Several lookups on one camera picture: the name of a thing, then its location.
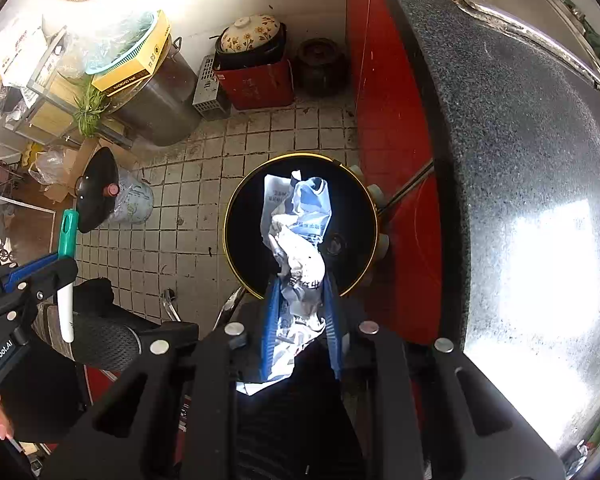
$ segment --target trash can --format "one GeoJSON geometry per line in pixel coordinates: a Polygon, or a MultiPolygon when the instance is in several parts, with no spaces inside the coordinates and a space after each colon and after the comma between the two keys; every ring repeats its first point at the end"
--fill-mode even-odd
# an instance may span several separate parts
{"type": "Polygon", "coordinates": [[[251,171],[229,201],[224,218],[224,253],[229,266],[247,290],[263,299],[272,275],[280,271],[271,250],[262,242],[260,218],[264,177],[319,176],[329,185],[331,221],[318,245],[327,272],[343,296],[362,279],[378,243],[376,206],[356,175],[337,160],[315,153],[291,153],[265,162],[251,171]]]}
{"type": "Polygon", "coordinates": [[[167,39],[153,76],[111,97],[112,117],[156,146],[186,139],[202,116],[193,107],[198,78],[180,54],[182,38],[167,39]]]}

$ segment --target yellow box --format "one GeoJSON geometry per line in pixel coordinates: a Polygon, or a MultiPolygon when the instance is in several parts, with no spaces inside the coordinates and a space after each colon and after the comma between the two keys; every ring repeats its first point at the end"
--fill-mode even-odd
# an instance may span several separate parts
{"type": "Polygon", "coordinates": [[[104,74],[94,76],[91,84],[111,96],[123,88],[152,76],[155,64],[171,31],[171,23],[166,14],[158,11],[158,22],[151,31],[138,54],[104,74]]]}

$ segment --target cardboard box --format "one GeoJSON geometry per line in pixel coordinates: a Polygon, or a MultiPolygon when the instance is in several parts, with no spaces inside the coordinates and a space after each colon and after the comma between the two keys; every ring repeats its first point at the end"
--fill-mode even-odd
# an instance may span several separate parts
{"type": "Polygon", "coordinates": [[[114,69],[96,75],[91,84],[107,96],[112,96],[123,88],[152,76],[170,31],[169,19],[164,12],[159,10],[158,22],[138,54],[114,69]]]}
{"type": "Polygon", "coordinates": [[[138,162],[138,158],[133,153],[128,152],[124,148],[112,144],[107,140],[99,139],[97,137],[84,139],[80,150],[75,152],[75,158],[71,169],[69,170],[69,178],[66,184],[52,184],[45,191],[45,196],[54,202],[62,202],[67,194],[75,197],[75,183],[78,181],[78,178],[82,176],[84,170],[86,170],[91,157],[95,155],[100,148],[109,148],[120,168],[133,171],[134,166],[138,162]]]}

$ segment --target granite countertop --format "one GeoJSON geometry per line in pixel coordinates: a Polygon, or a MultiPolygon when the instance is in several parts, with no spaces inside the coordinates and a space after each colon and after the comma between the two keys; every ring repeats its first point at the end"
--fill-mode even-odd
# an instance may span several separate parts
{"type": "Polygon", "coordinates": [[[600,415],[600,93],[452,0],[385,0],[421,89],[441,333],[558,453],[600,415]]]}

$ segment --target floral lid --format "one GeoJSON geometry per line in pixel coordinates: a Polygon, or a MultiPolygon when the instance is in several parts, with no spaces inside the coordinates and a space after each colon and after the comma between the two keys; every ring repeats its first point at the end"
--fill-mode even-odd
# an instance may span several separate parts
{"type": "Polygon", "coordinates": [[[268,43],[280,30],[280,22],[268,14],[238,18],[222,35],[222,51],[244,52],[268,43]]]}

